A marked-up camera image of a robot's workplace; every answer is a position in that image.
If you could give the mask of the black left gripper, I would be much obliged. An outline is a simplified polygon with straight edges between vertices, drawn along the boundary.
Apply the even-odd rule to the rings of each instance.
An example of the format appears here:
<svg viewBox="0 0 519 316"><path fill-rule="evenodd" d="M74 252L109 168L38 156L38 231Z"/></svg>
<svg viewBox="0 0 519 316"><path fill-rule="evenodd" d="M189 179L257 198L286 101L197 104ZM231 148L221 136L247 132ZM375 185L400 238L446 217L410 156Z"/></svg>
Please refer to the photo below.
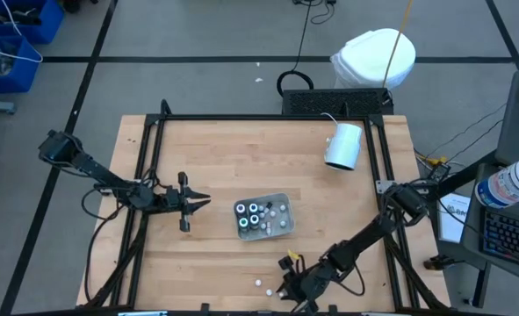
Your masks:
<svg viewBox="0 0 519 316"><path fill-rule="evenodd" d="M189 221L190 214L193 214L198 209L211 202L210 199L207 199L188 204L188 198L210 198L211 196L191 189L188 186L188 176L184 172L178 173L177 181L179 189L174 189L172 186L166 187L166 208L168 212L181 213L179 229L184 233L188 233L191 230Z"/></svg>

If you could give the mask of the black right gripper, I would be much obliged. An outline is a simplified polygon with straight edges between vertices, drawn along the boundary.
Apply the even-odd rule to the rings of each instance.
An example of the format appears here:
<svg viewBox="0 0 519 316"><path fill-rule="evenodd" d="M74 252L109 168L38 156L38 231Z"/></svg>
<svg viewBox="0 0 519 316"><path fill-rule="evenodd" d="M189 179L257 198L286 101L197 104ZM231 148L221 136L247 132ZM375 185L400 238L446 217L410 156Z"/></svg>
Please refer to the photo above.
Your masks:
<svg viewBox="0 0 519 316"><path fill-rule="evenodd" d="M326 262L318 262L298 272L290 256L279 260L278 265L285 273L277 294L284 294L283 300L296 303L291 313L317 313L315 300L325 292L335 270Z"/></svg>

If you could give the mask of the clear plastic tray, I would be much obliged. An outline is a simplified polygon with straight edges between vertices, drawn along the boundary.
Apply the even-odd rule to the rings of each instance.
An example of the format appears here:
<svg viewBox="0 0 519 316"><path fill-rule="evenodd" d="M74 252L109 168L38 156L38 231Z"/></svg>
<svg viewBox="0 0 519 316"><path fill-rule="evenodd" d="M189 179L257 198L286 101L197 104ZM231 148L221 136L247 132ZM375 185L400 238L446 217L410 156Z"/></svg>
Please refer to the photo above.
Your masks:
<svg viewBox="0 0 519 316"><path fill-rule="evenodd" d="M265 210L265 206L268 202L272 202L272 207L268 210ZM267 234L266 229L262 230L260 225L257 229L252 229L251 227L249 227L249 229L247 231L242 231L239 229L238 220L240 218L247 218L249 220L249 217L251 215L254 215L254 214L249 214L249 205L252 203L257 204L258 206L259 205L264 206L263 212L265 213L266 216L264 219L260 219L260 225L262 223L265 223L266 225L267 225L267 223L270 223L271 229L272 229L271 234ZM247 213L244 216L238 216L236 214L235 207L238 204L244 204L246 206ZM286 206L286 210L284 212L281 212L279 210L280 205ZM277 216L272 218L270 216L270 211L275 211L277 213ZM291 201L290 201L289 197L284 193L275 193L275 194L269 194L269 195L264 195L264 196L260 196L260 197L251 197L251 198L238 200L234 203L234 215L235 215L235 223L236 223L236 227L237 227L238 238L242 241L260 241L260 240L267 240L267 239L280 237L280 236L292 233L294 230L294 227L295 227L295 220L294 220L293 213L292 213ZM279 223L282 220L286 221L286 227L280 226Z"/></svg>

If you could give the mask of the white cylinder with black opening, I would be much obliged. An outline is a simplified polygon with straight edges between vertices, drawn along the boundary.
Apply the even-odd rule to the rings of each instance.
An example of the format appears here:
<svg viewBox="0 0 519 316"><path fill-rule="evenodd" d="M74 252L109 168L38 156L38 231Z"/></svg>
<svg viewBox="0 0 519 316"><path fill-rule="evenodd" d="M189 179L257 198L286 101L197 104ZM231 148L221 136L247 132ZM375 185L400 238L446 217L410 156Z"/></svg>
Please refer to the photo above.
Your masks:
<svg viewBox="0 0 519 316"><path fill-rule="evenodd" d="M327 139L324 162L330 168L352 171L357 165L363 129L347 123L338 123L335 133Z"/></svg>

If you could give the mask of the black vented computer case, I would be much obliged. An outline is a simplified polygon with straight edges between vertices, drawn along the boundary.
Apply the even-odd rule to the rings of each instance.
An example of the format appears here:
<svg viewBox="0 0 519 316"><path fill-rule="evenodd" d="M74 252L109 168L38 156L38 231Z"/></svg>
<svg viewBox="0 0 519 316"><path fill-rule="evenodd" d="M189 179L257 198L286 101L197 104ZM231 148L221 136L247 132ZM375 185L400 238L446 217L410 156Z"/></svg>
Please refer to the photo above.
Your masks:
<svg viewBox="0 0 519 316"><path fill-rule="evenodd" d="M387 89L285 90L284 115L327 112L340 117L393 115L393 98Z"/></svg>

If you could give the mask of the white printed paper sheet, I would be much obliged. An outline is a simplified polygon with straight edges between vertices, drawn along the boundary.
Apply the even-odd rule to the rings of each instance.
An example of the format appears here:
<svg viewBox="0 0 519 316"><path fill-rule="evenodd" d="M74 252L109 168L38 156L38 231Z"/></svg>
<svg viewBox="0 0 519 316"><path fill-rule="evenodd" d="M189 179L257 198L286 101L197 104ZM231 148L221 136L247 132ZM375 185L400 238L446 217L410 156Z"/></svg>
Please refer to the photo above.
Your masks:
<svg viewBox="0 0 519 316"><path fill-rule="evenodd" d="M440 199L438 206L438 239L459 243L471 199L458 194L448 194Z"/></svg>

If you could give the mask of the dark grey desk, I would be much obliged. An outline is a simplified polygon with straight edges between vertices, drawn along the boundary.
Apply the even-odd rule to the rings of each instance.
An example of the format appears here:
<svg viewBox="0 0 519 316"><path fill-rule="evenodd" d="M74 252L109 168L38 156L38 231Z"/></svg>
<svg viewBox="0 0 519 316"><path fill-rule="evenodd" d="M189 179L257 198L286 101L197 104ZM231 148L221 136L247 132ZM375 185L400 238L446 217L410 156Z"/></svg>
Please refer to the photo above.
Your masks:
<svg viewBox="0 0 519 316"><path fill-rule="evenodd" d="M471 181L476 183L486 179L499 168L507 165L507 161L500 159L497 153L492 151L459 171L456 175L441 182L438 186L437 194L442 198ZM479 270L473 296L465 300L468 305L477 308L481 308L484 305L489 275L493 266L519 277L518 262L510 262L480 251L485 241L482 224L485 221L487 212L488 209L481 206L475 197L471 198L460 242L457 244L458 248L447 254L447 256L455 260L466 262ZM506 213L512 219L519 219L519 205L508 208Z"/></svg>

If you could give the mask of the white lined trash bin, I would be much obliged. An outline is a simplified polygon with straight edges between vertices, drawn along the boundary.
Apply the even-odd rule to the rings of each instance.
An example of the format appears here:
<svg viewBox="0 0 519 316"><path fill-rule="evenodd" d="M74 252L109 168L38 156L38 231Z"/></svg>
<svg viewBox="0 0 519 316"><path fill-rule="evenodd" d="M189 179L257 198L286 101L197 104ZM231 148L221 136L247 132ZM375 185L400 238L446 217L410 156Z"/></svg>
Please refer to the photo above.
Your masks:
<svg viewBox="0 0 519 316"><path fill-rule="evenodd" d="M335 89L386 88L403 83L411 72L416 51L414 44L391 28L365 32L349 40L330 62L335 71Z"/></svg>

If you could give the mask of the blue plastic storage bin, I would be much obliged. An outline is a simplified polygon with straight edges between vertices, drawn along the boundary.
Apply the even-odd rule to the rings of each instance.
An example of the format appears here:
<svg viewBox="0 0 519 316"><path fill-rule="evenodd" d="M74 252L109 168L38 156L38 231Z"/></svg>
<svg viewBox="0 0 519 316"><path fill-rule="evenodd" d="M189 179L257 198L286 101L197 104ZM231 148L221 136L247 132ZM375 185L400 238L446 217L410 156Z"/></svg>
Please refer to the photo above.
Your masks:
<svg viewBox="0 0 519 316"><path fill-rule="evenodd" d="M41 62L24 37L0 37L0 94L27 92Z"/></svg>
<svg viewBox="0 0 519 316"><path fill-rule="evenodd" d="M48 44L63 17L56 0L0 0L0 37L19 35L32 44Z"/></svg>

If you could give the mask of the black backlit keyboard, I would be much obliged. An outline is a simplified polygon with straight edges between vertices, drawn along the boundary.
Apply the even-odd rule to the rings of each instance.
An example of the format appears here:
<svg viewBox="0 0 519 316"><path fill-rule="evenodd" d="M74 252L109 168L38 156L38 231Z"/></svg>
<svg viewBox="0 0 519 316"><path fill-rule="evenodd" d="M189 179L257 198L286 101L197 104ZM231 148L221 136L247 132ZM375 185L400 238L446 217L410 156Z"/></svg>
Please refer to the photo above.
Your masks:
<svg viewBox="0 0 519 316"><path fill-rule="evenodd" d="M519 219L484 210L480 230L481 253L519 264Z"/></svg>

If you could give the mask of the white wipes canister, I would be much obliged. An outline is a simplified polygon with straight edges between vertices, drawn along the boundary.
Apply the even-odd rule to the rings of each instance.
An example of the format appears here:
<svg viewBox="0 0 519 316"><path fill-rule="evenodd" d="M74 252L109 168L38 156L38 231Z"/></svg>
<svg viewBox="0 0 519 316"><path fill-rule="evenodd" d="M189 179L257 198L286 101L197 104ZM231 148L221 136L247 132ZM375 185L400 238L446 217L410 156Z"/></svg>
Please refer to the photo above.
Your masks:
<svg viewBox="0 0 519 316"><path fill-rule="evenodd" d="M519 161L480 181L474 193L485 207L503 209L519 203Z"/></svg>

